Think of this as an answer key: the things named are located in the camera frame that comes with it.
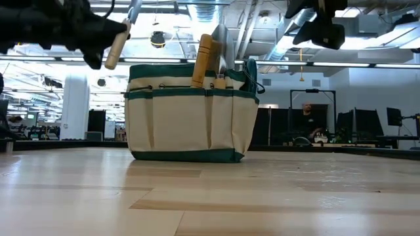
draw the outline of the ceiling light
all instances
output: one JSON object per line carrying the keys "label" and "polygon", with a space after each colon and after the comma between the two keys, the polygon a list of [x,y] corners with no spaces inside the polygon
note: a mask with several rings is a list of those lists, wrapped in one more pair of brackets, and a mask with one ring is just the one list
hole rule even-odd
{"label": "ceiling light", "polygon": [[[91,7],[103,7],[103,8],[110,8],[111,4],[91,4]],[[125,4],[115,4],[114,8],[126,8],[128,9],[130,7],[130,5],[125,5]]]}
{"label": "ceiling light", "polygon": [[25,111],[9,111],[7,114],[9,115],[26,115],[28,112]]}
{"label": "ceiling light", "polygon": [[159,58],[124,58],[126,62],[144,62],[144,63],[181,63],[180,59],[159,59]]}
{"label": "ceiling light", "polygon": [[314,62],[314,66],[337,66],[337,67],[368,67],[368,63],[340,63],[340,62]]}
{"label": "ceiling light", "polygon": [[0,60],[44,61],[55,60],[55,58],[50,56],[0,56]]}
{"label": "ceiling light", "polygon": [[385,46],[413,29],[414,28],[395,28],[391,32],[383,34],[374,39],[374,45],[372,46]]}
{"label": "ceiling light", "polygon": [[400,49],[420,49],[420,37],[409,43],[406,43],[405,45],[402,45]]}
{"label": "ceiling light", "polygon": [[420,64],[376,64],[376,68],[420,69]]}
{"label": "ceiling light", "polygon": [[257,65],[269,65],[269,66],[306,66],[307,62],[290,62],[290,61],[257,61]]}
{"label": "ceiling light", "polygon": [[84,62],[84,59],[80,57],[61,58],[61,60],[66,61],[66,62]]}

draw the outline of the wooden floor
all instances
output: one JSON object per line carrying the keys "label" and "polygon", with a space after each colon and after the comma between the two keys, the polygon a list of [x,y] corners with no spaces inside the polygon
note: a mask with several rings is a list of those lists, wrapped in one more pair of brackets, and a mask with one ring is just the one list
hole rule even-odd
{"label": "wooden floor", "polygon": [[126,149],[0,155],[0,235],[420,235],[420,162],[248,153],[134,161]]}

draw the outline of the computer monitor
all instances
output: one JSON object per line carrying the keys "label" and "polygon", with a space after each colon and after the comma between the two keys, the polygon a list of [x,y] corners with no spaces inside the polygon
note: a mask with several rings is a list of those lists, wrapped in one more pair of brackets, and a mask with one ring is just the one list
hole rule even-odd
{"label": "computer monitor", "polygon": [[381,121],[376,110],[355,109],[356,132],[365,140],[383,135]]}
{"label": "computer monitor", "polygon": [[401,122],[401,110],[396,108],[387,108],[388,125],[390,126],[402,126]]}

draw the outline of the man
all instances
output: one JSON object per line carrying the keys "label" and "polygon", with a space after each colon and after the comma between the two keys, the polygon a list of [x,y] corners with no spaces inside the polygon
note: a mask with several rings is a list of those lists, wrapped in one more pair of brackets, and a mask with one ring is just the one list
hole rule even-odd
{"label": "man", "polygon": [[313,116],[312,106],[308,102],[302,105],[302,115],[297,119],[297,128],[304,132],[311,142],[314,141],[317,132],[323,131],[323,128]]}

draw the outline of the bag pocket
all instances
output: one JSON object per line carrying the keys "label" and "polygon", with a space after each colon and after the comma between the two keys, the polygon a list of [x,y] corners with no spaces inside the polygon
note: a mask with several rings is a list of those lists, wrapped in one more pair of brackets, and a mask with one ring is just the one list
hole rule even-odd
{"label": "bag pocket", "polygon": [[233,90],[207,91],[207,131],[210,149],[233,148],[232,107]]}
{"label": "bag pocket", "polygon": [[251,143],[259,100],[252,92],[233,91],[232,137],[235,150],[244,154]]}
{"label": "bag pocket", "polygon": [[131,151],[152,151],[152,92],[132,91],[125,96],[127,142]]}
{"label": "bag pocket", "polygon": [[208,149],[206,123],[204,89],[153,90],[154,151]]}

